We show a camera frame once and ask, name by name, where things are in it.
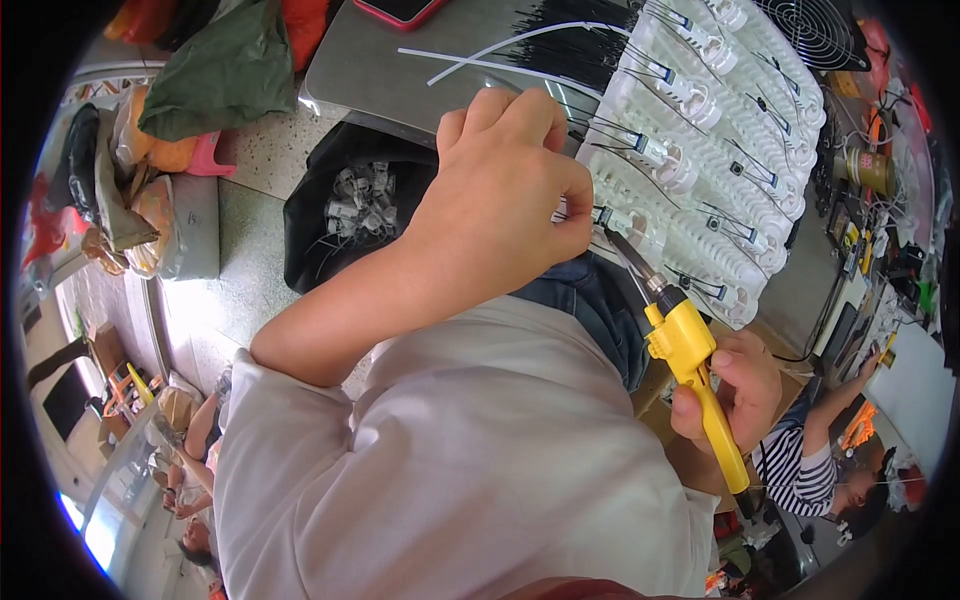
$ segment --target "fan grille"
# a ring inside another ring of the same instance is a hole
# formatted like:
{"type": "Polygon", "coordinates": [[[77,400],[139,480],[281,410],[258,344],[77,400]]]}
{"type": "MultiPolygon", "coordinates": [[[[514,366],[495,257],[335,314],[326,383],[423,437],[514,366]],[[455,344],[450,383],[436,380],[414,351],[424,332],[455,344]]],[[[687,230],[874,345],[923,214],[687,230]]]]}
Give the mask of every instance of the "fan grille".
{"type": "Polygon", "coordinates": [[[823,70],[867,70],[856,52],[850,20],[830,0],[754,0],[783,31],[808,66],[823,70]]]}

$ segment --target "red smartphone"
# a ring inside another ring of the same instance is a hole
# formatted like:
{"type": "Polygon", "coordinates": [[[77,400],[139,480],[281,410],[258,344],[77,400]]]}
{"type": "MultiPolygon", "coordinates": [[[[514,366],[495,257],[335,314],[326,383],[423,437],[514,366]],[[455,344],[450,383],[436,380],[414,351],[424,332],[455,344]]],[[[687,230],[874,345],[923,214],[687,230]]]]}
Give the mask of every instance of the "red smartphone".
{"type": "Polygon", "coordinates": [[[444,5],[446,0],[353,0],[373,16],[405,32],[412,32],[444,5]]]}

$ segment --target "green bag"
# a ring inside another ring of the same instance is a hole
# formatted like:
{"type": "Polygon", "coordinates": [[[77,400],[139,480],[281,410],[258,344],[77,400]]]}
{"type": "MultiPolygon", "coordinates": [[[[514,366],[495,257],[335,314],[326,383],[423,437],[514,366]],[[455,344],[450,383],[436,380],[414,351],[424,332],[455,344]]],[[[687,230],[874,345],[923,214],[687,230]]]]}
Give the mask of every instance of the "green bag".
{"type": "Polygon", "coordinates": [[[293,112],[293,58],[279,0],[245,2],[191,37],[156,76],[137,127],[168,142],[293,112]]]}

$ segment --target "phone screen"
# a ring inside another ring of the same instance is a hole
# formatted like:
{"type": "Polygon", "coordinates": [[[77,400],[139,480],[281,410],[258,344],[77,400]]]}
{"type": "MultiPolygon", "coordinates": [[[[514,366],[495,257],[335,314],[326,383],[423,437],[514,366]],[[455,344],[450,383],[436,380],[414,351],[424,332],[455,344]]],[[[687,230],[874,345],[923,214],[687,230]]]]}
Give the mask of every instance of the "phone screen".
{"type": "Polygon", "coordinates": [[[398,21],[411,21],[435,0],[362,0],[368,6],[385,12],[398,21]]]}

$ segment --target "pink stool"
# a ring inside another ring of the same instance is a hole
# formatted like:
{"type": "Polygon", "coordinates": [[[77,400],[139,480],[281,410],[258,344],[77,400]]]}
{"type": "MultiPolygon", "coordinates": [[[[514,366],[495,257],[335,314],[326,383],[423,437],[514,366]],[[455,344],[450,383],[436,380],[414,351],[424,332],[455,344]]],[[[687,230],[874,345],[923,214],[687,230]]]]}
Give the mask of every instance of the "pink stool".
{"type": "Polygon", "coordinates": [[[231,177],[237,172],[235,164],[217,164],[213,151],[217,148],[220,132],[204,133],[197,137],[197,145],[193,147],[193,160],[186,172],[190,175],[231,177]]]}

